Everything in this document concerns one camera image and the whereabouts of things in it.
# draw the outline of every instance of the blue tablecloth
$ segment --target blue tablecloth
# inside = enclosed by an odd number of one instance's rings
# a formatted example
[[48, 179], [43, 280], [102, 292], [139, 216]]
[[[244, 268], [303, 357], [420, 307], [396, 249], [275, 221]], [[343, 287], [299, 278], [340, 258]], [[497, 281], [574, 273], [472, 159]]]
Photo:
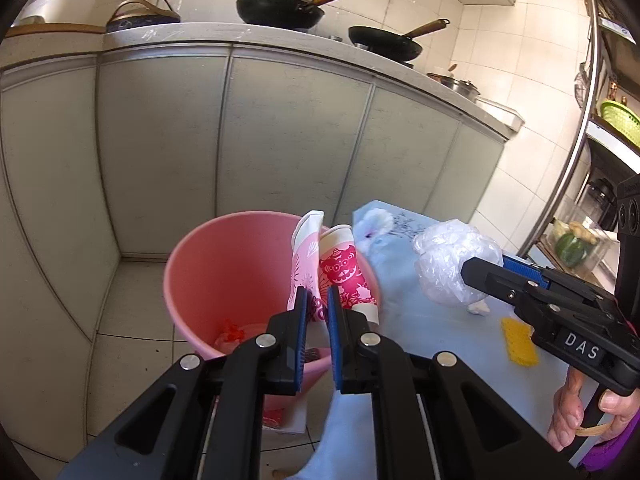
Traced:
[[[487, 298], [491, 314], [483, 317], [427, 300], [418, 283], [411, 241], [436, 221], [374, 201], [354, 212], [353, 223], [372, 208], [388, 210], [395, 221], [393, 230], [377, 238], [367, 254], [380, 284], [380, 332], [413, 354], [433, 357], [441, 350], [454, 352], [546, 435], [553, 394], [564, 383], [567, 365], [541, 349], [537, 366], [525, 368], [509, 360], [500, 328], [500, 319], [513, 313], [507, 303]], [[376, 478], [370, 396], [334, 393], [318, 450], [294, 478]]]

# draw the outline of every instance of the frying pan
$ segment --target frying pan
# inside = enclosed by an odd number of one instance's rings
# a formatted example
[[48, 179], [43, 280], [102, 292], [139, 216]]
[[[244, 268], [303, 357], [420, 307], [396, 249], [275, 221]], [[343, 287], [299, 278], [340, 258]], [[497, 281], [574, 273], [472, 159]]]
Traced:
[[335, 0], [238, 0], [238, 15], [245, 23], [268, 27], [313, 27], [324, 16], [319, 6]]
[[445, 18], [434, 20], [402, 36], [380, 28], [349, 27], [349, 39], [351, 43], [364, 44], [369, 47], [369, 51], [393, 61], [411, 61], [422, 52], [422, 45], [413, 41], [412, 38], [442, 30], [449, 23], [450, 21]]

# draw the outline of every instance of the fingernail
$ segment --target fingernail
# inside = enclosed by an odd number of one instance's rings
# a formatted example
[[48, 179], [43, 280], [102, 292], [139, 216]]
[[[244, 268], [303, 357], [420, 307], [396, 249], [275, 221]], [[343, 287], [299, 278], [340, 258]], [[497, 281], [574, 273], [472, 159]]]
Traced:
[[620, 401], [620, 397], [618, 397], [613, 392], [604, 392], [602, 394], [602, 398], [600, 399], [600, 407], [603, 410], [613, 410]]
[[567, 447], [571, 444], [571, 436], [566, 431], [561, 431], [558, 437], [560, 438], [560, 444], [563, 446]]

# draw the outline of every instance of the green plastic colander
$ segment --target green plastic colander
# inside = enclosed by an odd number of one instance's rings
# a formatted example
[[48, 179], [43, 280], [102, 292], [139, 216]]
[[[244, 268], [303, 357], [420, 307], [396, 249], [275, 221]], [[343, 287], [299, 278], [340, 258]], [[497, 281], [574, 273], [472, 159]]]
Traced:
[[604, 101], [600, 105], [602, 118], [640, 148], [640, 119], [625, 105]]

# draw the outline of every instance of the clear plastic bag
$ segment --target clear plastic bag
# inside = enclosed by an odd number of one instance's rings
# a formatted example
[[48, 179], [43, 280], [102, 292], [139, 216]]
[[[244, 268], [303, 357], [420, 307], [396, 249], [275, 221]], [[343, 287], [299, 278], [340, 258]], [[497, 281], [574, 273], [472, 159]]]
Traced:
[[477, 256], [502, 265], [500, 245], [457, 219], [425, 229], [416, 235], [413, 247], [419, 255], [415, 269], [422, 291], [431, 301], [442, 305], [469, 306], [486, 298], [486, 294], [462, 280], [460, 270], [469, 258]]

